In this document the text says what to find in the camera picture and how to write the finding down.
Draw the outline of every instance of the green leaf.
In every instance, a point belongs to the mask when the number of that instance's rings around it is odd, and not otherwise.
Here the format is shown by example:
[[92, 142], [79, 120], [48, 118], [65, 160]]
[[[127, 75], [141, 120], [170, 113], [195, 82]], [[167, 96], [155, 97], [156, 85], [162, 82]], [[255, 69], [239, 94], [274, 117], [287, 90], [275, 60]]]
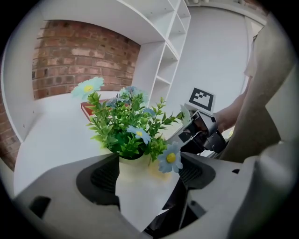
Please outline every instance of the green leaf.
[[100, 122], [100, 126], [101, 126], [101, 128], [107, 127], [107, 125], [106, 125], [106, 123], [105, 123], [105, 121], [103, 119]]
[[108, 133], [113, 129], [113, 125], [110, 125], [108, 128], [107, 128], [107, 131]]
[[164, 124], [170, 124], [171, 123], [171, 120], [170, 119], [166, 119], [166, 120], [164, 120], [164, 122], [163, 122]]
[[93, 127], [89, 127], [89, 129], [91, 129], [91, 130], [98, 130], [98, 128], [95, 127], [95, 126], [93, 126]]
[[90, 120], [90, 122], [92, 122], [92, 123], [94, 123], [94, 124], [95, 124], [95, 121], [94, 121], [94, 118], [93, 118], [93, 116], [90, 116], [90, 117], [89, 117], [89, 120]]
[[91, 140], [97, 140], [97, 141], [100, 141], [100, 142], [103, 141], [103, 137], [100, 136], [100, 135], [95, 135], [95, 136], [91, 137], [90, 139]]
[[127, 149], [123, 145], [121, 145], [121, 149], [123, 152], [127, 151]]
[[164, 116], [163, 116], [163, 119], [162, 119], [162, 122], [166, 119], [166, 113], [164, 112]]

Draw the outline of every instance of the yellow flower center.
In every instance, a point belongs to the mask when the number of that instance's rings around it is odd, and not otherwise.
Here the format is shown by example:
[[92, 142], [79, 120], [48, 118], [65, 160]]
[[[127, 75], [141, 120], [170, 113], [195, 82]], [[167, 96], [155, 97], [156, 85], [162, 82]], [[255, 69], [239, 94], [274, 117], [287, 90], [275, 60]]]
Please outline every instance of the yellow flower center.
[[90, 91], [92, 91], [93, 90], [93, 86], [92, 85], [86, 85], [85, 87], [84, 87], [84, 92], [90, 92]]
[[168, 163], [173, 163], [176, 160], [176, 155], [174, 153], [168, 154], [166, 157], [166, 161]]

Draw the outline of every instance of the brick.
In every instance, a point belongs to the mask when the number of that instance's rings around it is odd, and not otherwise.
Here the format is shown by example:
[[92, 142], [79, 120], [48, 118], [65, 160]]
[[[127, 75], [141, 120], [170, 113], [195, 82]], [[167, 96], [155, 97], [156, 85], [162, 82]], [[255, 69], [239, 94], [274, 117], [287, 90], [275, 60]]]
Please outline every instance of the brick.
[[62, 83], [62, 77], [56, 77], [55, 83], [56, 84], [61, 84]]
[[69, 74], [84, 74], [85, 67], [82, 66], [70, 66], [69, 67]]
[[105, 53], [104, 59], [114, 63], [121, 63], [122, 61], [122, 58], [120, 56], [115, 56], [109, 53]]
[[128, 67], [127, 67], [127, 72], [133, 74], [133, 73], [134, 73], [134, 68], [128, 66]]
[[132, 80], [122, 79], [121, 80], [121, 84], [123, 84], [123, 85], [131, 85], [132, 84]]
[[6, 122], [0, 124], [0, 132], [6, 131], [10, 128], [11, 128], [11, 125], [10, 125], [9, 121], [6, 121]]
[[33, 94], [35, 99], [42, 99], [50, 95], [48, 89], [39, 89], [37, 91], [33, 91]]
[[85, 40], [85, 41], [82, 41], [81, 46], [84, 48], [89, 48], [89, 49], [97, 49], [99, 46], [99, 42], [93, 41], [93, 40]]
[[121, 84], [121, 80], [115, 77], [105, 77], [104, 78], [105, 84]]
[[86, 39], [90, 39], [91, 37], [91, 32], [86, 31], [86, 30], [81, 30], [79, 32], [75, 33], [76, 37], [82, 37], [82, 38], [86, 38]]
[[43, 39], [36, 39], [34, 49], [41, 48], [43, 46]]
[[16, 142], [19, 142], [19, 139], [16, 135], [4, 140], [4, 144], [7, 145], [7, 146], [10, 146], [10, 145], [12, 145]]
[[64, 65], [74, 65], [75, 58], [64, 58]]
[[65, 82], [70, 84], [70, 83], [74, 83], [75, 81], [75, 77], [74, 76], [65, 76]]
[[128, 64], [128, 60], [122, 60], [121, 63], [123, 63], [124, 65]]
[[121, 70], [121, 66], [118, 63], [111, 63], [111, 62], [104, 62], [102, 60], [94, 60], [94, 65], [95, 66], [100, 66], [100, 67], [106, 67], [106, 68], [111, 68], [115, 70]]
[[93, 57], [96, 57], [96, 58], [104, 58], [104, 54], [105, 52], [102, 51], [102, 50], [93, 50]]
[[43, 46], [44, 47], [57, 47], [57, 46], [60, 46], [60, 39], [59, 38], [44, 39], [43, 40]]
[[68, 84], [66, 86], [66, 93], [70, 93], [76, 87], [75, 84]]
[[93, 59], [88, 57], [77, 57], [76, 64], [78, 65], [93, 65]]
[[126, 79], [133, 79], [133, 75], [129, 73], [125, 73], [125, 78]]
[[75, 77], [75, 83], [80, 83], [80, 82], [83, 82], [83, 81], [86, 81], [86, 80], [89, 80], [91, 79], [92, 76], [76, 76]]
[[33, 80], [32, 81], [32, 88], [33, 88], [33, 90], [37, 90], [38, 89], [38, 81], [37, 80]]
[[60, 94], [65, 94], [65, 93], [66, 93], [65, 85], [53, 86], [50, 88], [50, 95], [60, 95]]
[[68, 47], [59, 47], [59, 48], [51, 48], [50, 56], [60, 57], [60, 56], [69, 56], [71, 55], [71, 49]]
[[6, 115], [6, 112], [0, 113], [0, 124], [4, 123], [6, 121], [8, 121], [8, 117]]
[[33, 59], [49, 56], [48, 48], [35, 49], [33, 53]]
[[60, 46], [79, 47], [82, 45], [81, 39], [61, 38], [59, 40]]
[[71, 50], [74, 56], [92, 56], [92, 51], [89, 49], [75, 48]]
[[74, 30], [70, 28], [56, 28], [55, 36], [68, 36], [71, 37], [74, 34]]
[[32, 69], [36, 69], [37, 68], [37, 64], [38, 64], [38, 59], [34, 59], [32, 61]]
[[55, 31], [53, 31], [52, 29], [40, 29], [38, 32], [37, 37], [50, 37], [50, 36], [54, 36], [55, 35]]
[[39, 67], [46, 67], [52, 65], [59, 65], [61, 63], [60, 58], [43, 58], [38, 60]]
[[5, 112], [4, 104], [0, 104], [0, 113]]
[[35, 72], [35, 79], [43, 78], [47, 75], [48, 69], [37, 69]]
[[5, 139], [8, 139], [10, 137], [13, 137], [15, 135], [14, 133], [14, 130], [11, 128], [11, 129], [8, 129], [6, 131], [3, 131], [0, 133], [0, 141], [3, 141]]
[[85, 68], [85, 74], [94, 74], [94, 75], [101, 75], [102, 70], [101, 68], [92, 68], [92, 67], [87, 67]]
[[68, 74], [68, 72], [69, 72], [69, 67], [68, 66], [49, 68], [48, 69], [48, 76], [49, 77], [60, 76], [60, 75]]

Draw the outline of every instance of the white table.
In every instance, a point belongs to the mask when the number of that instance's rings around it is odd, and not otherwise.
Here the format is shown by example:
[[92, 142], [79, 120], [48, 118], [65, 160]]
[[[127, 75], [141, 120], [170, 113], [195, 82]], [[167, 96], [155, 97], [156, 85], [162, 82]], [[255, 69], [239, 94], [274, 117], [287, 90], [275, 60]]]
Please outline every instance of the white table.
[[[90, 139], [94, 131], [85, 126], [87, 123], [79, 106], [41, 114], [18, 153], [14, 170], [15, 196], [49, 169], [110, 153]], [[171, 126], [164, 131], [164, 136], [168, 138], [179, 127], [179, 124]], [[168, 181], [150, 176], [133, 183], [118, 181], [116, 195], [120, 198], [122, 215], [137, 230], [143, 231], [160, 213], [178, 179], [179, 175], [172, 173]]]

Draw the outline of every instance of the white shelf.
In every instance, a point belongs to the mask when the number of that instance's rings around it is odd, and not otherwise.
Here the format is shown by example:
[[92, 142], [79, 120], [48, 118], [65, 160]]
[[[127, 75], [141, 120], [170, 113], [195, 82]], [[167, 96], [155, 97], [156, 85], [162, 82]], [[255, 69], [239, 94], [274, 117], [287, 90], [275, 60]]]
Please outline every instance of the white shelf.
[[161, 83], [165, 83], [165, 84], [171, 84], [170, 82], [168, 82], [167, 80], [165, 80], [164, 78], [162, 78], [158, 75], [156, 77], [156, 81], [161, 82]]
[[180, 0], [169, 0], [170, 4], [173, 6], [174, 9], [177, 9], [177, 6]]
[[191, 15], [185, 1], [181, 1], [178, 7], [178, 16], [183, 23], [185, 31], [189, 28]]
[[155, 106], [156, 103], [160, 102], [161, 97], [163, 97], [163, 99], [166, 100], [169, 89], [170, 84], [166, 84], [165, 82], [156, 80], [150, 97], [149, 106]]
[[170, 26], [174, 7], [168, 0], [124, 0], [143, 14], [165, 37]]
[[170, 46], [166, 43], [157, 75], [171, 84], [177, 65], [178, 59]]
[[179, 16], [176, 15], [169, 35], [169, 45], [174, 49], [178, 57], [181, 55], [185, 38], [186, 31], [184, 25]]

